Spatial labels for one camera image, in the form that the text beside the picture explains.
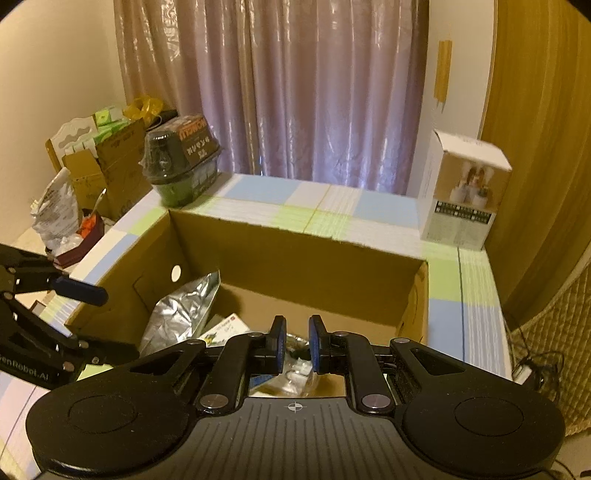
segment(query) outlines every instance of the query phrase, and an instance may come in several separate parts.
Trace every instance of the plastic container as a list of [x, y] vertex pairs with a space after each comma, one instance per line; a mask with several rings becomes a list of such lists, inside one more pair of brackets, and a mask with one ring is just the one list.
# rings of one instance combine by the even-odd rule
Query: plastic container
[[184, 116], [146, 134], [141, 165], [163, 205], [182, 207], [215, 181], [221, 150], [202, 115]]

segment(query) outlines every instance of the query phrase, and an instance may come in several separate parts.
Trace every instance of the white wall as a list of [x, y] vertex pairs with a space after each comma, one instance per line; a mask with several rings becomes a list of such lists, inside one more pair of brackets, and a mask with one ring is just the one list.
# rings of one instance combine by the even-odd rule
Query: white wall
[[125, 95], [112, 0], [27, 0], [0, 23], [0, 242], [55, 175], [45, 141]]
[[[431, 130], [478, 138], [485, 108], [495, 28], [494, 0], [430, 0], [427, 71], [407, 195], [421, 185]], [[433, 98], [440, 40], [452, 40], [445, 106]]]

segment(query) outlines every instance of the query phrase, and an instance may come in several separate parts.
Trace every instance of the silver foil bag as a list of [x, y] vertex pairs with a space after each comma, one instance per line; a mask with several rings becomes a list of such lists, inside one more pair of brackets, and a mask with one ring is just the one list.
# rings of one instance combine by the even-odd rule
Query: silver foil bag
[[160, 300], [139, 344], [140, 356], [201, 335], [219, 286], [217, 271], [186, 283]]

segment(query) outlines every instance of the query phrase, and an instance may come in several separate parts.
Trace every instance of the open cardboard box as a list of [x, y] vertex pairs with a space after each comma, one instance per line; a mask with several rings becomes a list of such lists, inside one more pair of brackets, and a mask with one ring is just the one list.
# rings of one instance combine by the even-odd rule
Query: open cardboard box
[[[105, 218], [119, 220], [151, 189], [139, 161], [144, 156], [145, 128], [142, 120], [131, 122], [96, 146], [98, 159], [90, 150], [65, 155], [61, 160], [70, 170], [72, 186], [80, 208], [92, 210], [103, 189], [107, 194], [98, 207]], [[51, 140], [46, 149], [56, 171], [61, 164]]]
[[[81, 305], [67, 325], [74, 333], [139, 345], [160, 298], [216, 269], [222, 286], [212, 313], [237, 313], [253, 330], [267, 332], [280, 314], [288, 332], [307, 338], [308, 318], [317, 313], [329, 332], [360, 333], [377, 345], [397, 336], [426, 341], [424, 261], [180, 210], [164, 215], [102, 278], [107, 304]], [[344, 392], [342, 377], [324, 375], [316, 394]]]

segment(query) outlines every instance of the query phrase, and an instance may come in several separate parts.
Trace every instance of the plastic bag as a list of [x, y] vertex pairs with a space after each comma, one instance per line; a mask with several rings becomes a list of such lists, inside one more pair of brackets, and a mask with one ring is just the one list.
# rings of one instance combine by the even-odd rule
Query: plastic bag
[[213, 272], [183, 285], [160, 300], [139, 344], [140, 356], [199, 337], [219, 286], [220, 274]]
[[78, 247], [82, 243], [82, 240], [84, 239], [77, 233], [74, 235], [65, 236], [61, 239], [60, 246], [57, 247], [52, 253], [54, 256], [59, 257], [61, 254], [69, 252], [70, 250]]
[[295, 359], [286, 353], [283, 373], [276, 377], [260, 375], [251, 378], [250, 395], [262, 393], [273, 397], [307, 397], [314, 392], [317, 383], [318, 375], [314, 373], [311, 361]]
[[144, 125], [149, 127], [164, 108], [164, 102], [150, 95], [142, 95], [134, 99], [124, 110], [123, 114], [130, 120], [144, 120]]
[[47, 186], [41, 199], [31, 208], [33, 230], [49, 250], [61, 245], [61, 239], [76, 233], [79, 227], [78, 201], [70, 181], [70, 170], [63, 168]]

